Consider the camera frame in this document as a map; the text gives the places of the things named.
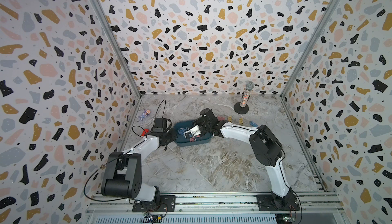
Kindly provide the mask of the red rectangular block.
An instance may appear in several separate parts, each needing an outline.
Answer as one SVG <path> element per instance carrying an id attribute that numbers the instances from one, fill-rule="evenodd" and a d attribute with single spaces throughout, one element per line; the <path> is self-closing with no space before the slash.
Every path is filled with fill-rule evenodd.
<path id="1" fill-rule="evenodd" d="M 141 136 L 143 137 L 143 136 L 147 135 L 148 133 L 149 133 L 149 129 L 144 129 Z"/>

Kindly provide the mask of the aluminium frame corner post right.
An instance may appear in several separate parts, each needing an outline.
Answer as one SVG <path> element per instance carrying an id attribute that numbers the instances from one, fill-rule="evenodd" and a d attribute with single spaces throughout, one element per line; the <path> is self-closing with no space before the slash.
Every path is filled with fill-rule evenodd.
<path id="1" fill-rule="evenodd" d="M 325 13 L 323 14 L 319 24 L 317 25 L 317 27 L 314 30 L 314 33 L 312 34 L 312 36 L 310 37 L 310 40 L 307 44 L 307 46 L 305 47 L 299 61 L 297 62 L 290 78 L 288 79 L 288 82 L 286 83 L 280 98 L 281 100 L 284 101 L 285 96 L 289 93 L 291 85 L 295 82 L 296 77 L 298 76 L 298 74 L 301 72 L 301 68 L 303 67 L 303 65 L 305 64 L 307 58 L 309 57 L 309 55 L 311 54 L 315 44 L 317 43 L 317 40 L 321 37 L 326 25 L 329 22 L 329 19 L 331 18 L 331 16 L 333 15 L 336 7 L 338 6 L 340 0 L 331 0 Z"/>

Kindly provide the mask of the aluminium frame corner post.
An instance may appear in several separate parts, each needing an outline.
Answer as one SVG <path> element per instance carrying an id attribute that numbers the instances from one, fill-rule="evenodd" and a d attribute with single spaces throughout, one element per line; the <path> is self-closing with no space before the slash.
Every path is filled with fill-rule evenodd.
<path id="1" fill-rule="evenodd" d="M 285 96 L 289 93 L 291 85 L 295 82 L 296 77 L 298 76 L 298 74 L 301 72 L 301 68 L 303 67 L 303 65 L 305 64 L 307 58 L 309 57 L 309 55 L 311 54 L 315 44 L 317 43 L 317 40 L 321 37 L 326 25 L 329 22 L 329 19 L 331 18 L 331 16 L 333 15 L 336 7 L 338 6 L 340 0 L 331 0 L 325 13 L 323 14 L 319 24 L 317 25 L 317 27 L 314 30 L 314 33 L 312 34 L 312 36 L 310 37 L 310 40 L 307 44 L 307 46 L 305 47 L 299 61 L 297 62 L 290 78 L 288 79 L 288 82 L 286 83 L 280 98 L 281 100 L 284 101 Z"/>
<path id="2" fill-rule="evenodd" d="M 114 50 L 114 53 L 116 54 L 116 57 L 118 58 L 119 63 L 125 73 L 125 76 L 130 83 L 133 94 L 135 94 L 137 99 L 140 100 L 141 93 L 139 92 L 139 90 L 137 88 L 135 80 L 130 72 L 130 69 L 129 69 L 126 61 L 125 61 L 124 55 L 122 54 L 122 51 L 121 51 L 121 49 L 115 39 L 115 36 L 114 36 L 113 31 L 111 29 L 111 26 L 106 19 L 105 12 L 104 12 L 101 4 L 99 3 L 99 0 L 90 0 L 90 2 L 92 4 L 92 8 L 94 9 L 94 11 L 97 14 L 98 21 L 102 25 L 103 32 L 105 33 L 106 37 L 108 38 L 108 41 L 111 44 L 111 46 Z"/>

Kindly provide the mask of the teal plastic storage box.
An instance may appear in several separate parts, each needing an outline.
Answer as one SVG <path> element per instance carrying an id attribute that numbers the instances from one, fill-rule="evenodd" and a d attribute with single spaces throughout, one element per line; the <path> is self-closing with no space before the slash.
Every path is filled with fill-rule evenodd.
<path id="1" fill-rule="evenodd" d="M 186 120 L 186 121 L 181 121 L 178 122 L 174 125 L 174 129 L 177 132 L 177 139 L 175 140 L 175 143 L 179 147 L 185 147 L 185 146 L 193 146 L 193 145 L 200 145 L 200 144 L 206 144 L 210 142 L 212 135 L 210 133 L 206 133 L 203 137 L 200 137 L 197 135 L 195 139 L 187 139 L 184 136 L 184 132 L 191 129 L 193 127 L 193 121 L 192 120 Z"/>

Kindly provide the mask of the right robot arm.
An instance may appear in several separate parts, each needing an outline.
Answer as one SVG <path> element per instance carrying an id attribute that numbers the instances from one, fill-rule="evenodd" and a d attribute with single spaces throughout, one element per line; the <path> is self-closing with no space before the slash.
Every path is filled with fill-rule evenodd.
<path id="1" fill-rule="evenodd" d="M 267 198 L 269 204 L 277 210 L 300 210 L 300 200 L 287 182 L 282 161 L 285 152 L 282 144 L 272 131 L 266 126 L 245 127 L 227 120 L 218 120 L 212 109 L 200 112 L 200 118 L 193 122 L 193 126 L 184 132 L 187 139 L 202 137 L 209 133 L 221 138 L 229 138 L 248 143 L 259 163 L 265 166 L 271 183 L 271 196 Z"/>

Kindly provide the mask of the blue binder clip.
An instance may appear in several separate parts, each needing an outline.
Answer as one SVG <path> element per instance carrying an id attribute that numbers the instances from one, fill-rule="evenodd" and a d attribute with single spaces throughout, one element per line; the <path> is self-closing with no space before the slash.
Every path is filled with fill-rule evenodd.
<path id="1" fill-rule="evenodd" d="M 258 125 L 255 122 L 250 121 L 250 126 L 257 128 Z"/>

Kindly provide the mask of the purple bunny plush toy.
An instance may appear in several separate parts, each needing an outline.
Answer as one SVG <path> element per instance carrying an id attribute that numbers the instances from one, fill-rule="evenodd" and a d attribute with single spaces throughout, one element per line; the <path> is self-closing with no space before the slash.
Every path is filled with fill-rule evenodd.
<path id="1" fill-rule="evenodd" d="M 145 118 L 149 117 L 150 114 L 151 114 L 150 110 L 144 110 L 138 118 L 140 121 L 143 121 Z"/>

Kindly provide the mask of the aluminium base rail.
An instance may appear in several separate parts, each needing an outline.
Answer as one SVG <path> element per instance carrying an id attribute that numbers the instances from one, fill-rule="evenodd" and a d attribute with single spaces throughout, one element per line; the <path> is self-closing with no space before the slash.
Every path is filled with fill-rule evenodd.
<path id="1" fill-rule="evenodd" d="M 299 210 L 272 210 L 263 206 L 261 193 L 164 193 L 168 211 L 135 212 L 132 200 L 110 202 L 97 195 L 85 224 L 348 224 L 337 195 L 332 192 L 299 192 Z"/>

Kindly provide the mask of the aluminium frame corner post left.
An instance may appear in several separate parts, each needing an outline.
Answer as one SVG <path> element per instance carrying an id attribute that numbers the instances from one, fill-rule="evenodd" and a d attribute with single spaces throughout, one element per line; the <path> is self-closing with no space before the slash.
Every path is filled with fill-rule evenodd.
<path id="1" fill-rule="evenodd" d="M 121 49 L 115 39 L 115 36 L 114 36 L 113 31 L 111 29 L 111 26 L 106 19 L 105 12 L 104 12 L 101 4 L 99 3 L 99 0 L 90 0 L 90 2 L 92 4 L 92 8 L 94 9 L 94 11 L 97 14 L 98 21 L 102 25 L 103 32 L 105 33 L 106 37 L 108 38 L 108 41 L 111 44 L 111 46 L 114 50 L 114 53 L 116 54 L 116 57 L 118 58 L 119 63 L 125 73 L 125 76 L 130 83 L 133 94 L 135 94 L 137 99 L 140 100 L 141 93 L 139 92 L 139 90 L 137 88 L 135 80 L 130 72 L 130 69 L 129 69 L 126 61 L 125 61 L 124 55 L 122 54 L 122 51 L 121 51 Z"/>

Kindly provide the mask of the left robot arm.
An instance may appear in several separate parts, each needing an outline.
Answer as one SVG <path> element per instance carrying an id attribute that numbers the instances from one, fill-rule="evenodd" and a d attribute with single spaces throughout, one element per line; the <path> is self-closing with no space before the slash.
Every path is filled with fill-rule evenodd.
<path id="1" fill-rule="evenodd" d="M 87 194 L 87 185 L 103 169 L 105 171 L 101 184 L 103 196 L 114 197 L 115 200 L 128 198 L 158 203 L 160 201 L 159 188 L 142 181 L 142 162 L 158 148 L 167 147 L 176 140 L 177 132 L 172 125 L 170 119 L 156 116 L 154 126 L 140 137 L 139 142 L 127 150 L 111 153 L 107 163 L 92 173 L 83 187 L 84 196 L 91 201 L 100 201 Z"/>

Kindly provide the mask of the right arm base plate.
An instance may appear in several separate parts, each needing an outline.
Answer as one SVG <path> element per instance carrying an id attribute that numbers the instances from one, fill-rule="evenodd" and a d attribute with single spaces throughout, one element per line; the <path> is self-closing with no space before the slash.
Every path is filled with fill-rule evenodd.
<path id="1" fill-rule="evenodd" d="M 256 202 L 259 211 L 300 211 L 301 209 L 296 196 L 290 193 L 285 197 L 275 194 L 259 194 L 256 195 Z"/>

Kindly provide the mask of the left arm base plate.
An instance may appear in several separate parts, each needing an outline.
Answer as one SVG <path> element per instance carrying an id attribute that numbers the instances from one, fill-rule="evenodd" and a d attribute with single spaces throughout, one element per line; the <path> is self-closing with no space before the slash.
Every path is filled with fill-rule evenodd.
<path id="1" fill-rule="evenodd" d="M 158 200 L 153 202 L 146 202 L 136 200 L 133 204 L 132 212 L 142 213 L 142 212 L 174 212 L 176 204 L 175 195 L 161 195 Z"/>

